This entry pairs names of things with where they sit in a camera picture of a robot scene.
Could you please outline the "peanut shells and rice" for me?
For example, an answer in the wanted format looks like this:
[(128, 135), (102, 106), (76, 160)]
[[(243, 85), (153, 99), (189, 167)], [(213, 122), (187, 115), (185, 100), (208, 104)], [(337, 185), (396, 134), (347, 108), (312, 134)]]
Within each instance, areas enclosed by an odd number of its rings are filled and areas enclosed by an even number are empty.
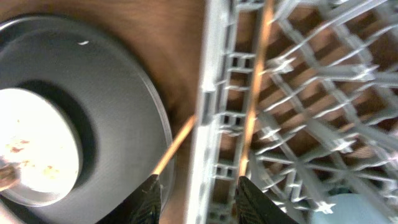
[(11, 139), (1, 148), (1, 190), (22, 182), (29, 188), (45, 192), (61, 176), (50, 164), (44, 150), (25, 139)]

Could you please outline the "blue plastic cup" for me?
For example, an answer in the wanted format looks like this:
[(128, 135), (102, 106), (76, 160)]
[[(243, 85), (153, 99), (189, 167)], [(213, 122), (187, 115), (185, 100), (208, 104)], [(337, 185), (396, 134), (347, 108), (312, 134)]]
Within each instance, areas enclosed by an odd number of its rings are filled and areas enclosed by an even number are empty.
[(374, 205), (360, 194), (338, 194), (330, 197), (335, 205), (331, 214), (312, 212), (311, 224), (391, 224)]

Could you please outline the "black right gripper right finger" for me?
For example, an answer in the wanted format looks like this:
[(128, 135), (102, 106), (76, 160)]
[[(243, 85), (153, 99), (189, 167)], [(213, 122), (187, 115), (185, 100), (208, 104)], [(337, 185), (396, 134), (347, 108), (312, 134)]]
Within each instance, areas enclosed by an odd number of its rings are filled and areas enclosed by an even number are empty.
[(246, 176), (240, 176), (235, 193), (239, 224), (297, 224)]

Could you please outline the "grey plate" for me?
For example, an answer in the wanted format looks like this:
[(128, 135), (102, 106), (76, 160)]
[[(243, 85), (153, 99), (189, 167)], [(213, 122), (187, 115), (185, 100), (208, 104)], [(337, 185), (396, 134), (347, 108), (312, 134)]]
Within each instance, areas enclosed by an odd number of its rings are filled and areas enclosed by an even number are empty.
[(37, 191), (22, 182), (1, 190), (7, 199), (29, 207), (43, 207), (63, 199), (76, 184), (83, 166), (78, 133), (68, 115), (55, 103), (21, 88), (1, 90), (1, 148), (11, 139), (36, 143), (61, 176)]

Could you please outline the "wooden chopstick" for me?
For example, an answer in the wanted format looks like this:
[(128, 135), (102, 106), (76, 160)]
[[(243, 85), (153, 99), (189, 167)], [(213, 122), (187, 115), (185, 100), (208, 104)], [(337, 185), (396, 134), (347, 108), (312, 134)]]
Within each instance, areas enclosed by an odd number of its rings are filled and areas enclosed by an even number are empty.
[(196, 116), (194, 114), (186, 120), (186, 122), (178, 131), (177, 135), (175, 136), (170, 146), (165, 151), (164, 155), (161, 157), (160, 161), (155, 166), (154, 170), (151, 172), (152, 175), (160, 175), (162, 171), (166, 168), (167, 164), (170, 162), (175, 153), (178, 151), (181, 144), (190, 134), (191, 130), (195, 125), (195, 121), (196, 121)]
[(274, 16), (274, 0), (264, 1), (262, 17), (256, 42), (256, 57), (251, 78), (251, 89), (248, 98), (247, 116), (244, 124), (243, 150), (239, 161), (238, 177), (245, 176), (249, 162), (249, 151), (256, 122), (256, 106), (261, 91), (262, 74)]

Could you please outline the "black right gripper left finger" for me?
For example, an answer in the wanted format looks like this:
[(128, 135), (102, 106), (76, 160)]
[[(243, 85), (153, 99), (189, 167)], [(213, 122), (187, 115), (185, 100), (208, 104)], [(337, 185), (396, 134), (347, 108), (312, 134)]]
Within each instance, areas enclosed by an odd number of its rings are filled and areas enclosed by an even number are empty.
[(161, 208), (160, 180), (153, 174), (98, 223), (158, 224)]

